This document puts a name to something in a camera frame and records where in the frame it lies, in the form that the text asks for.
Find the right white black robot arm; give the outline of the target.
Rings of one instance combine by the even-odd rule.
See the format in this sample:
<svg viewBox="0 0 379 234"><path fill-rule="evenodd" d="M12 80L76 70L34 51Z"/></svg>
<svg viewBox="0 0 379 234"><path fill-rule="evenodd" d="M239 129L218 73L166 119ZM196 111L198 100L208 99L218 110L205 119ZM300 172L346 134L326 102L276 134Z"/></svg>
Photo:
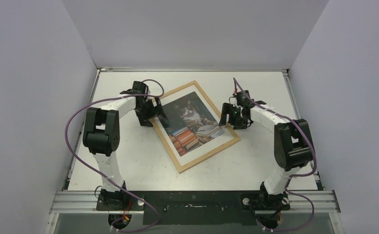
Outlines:
<svg viewBox="0 0 379 234"><path fill-rule="evenodd" d="M244 130L259 124L274 135L274 158L277 166L255 194L242 195L245 208L253 210L289 209L286 189L299 170L314 159L308 122L291 119L277 113L263 101L254 101L248 91L235 92L234 104L222 105L219 125L229 124L234 130Z"/></svg>

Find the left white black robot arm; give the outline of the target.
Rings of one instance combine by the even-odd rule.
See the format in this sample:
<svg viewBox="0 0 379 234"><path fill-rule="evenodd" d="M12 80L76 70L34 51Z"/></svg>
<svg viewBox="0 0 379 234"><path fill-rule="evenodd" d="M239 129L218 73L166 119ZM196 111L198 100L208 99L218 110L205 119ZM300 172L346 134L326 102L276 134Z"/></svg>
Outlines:
<svg viewBox="0 0 379 234"><path fill-rule="evenodd" d="M114 210L123 210L131 202L118 166L116 151L120 145L120 119L134 111L142 127L153 127L151 120L166 117L160 97L151 95L147 81L134 81L132 88L102 107L86 111L83 145L93 155L102 178L100 199Z"/></svg>

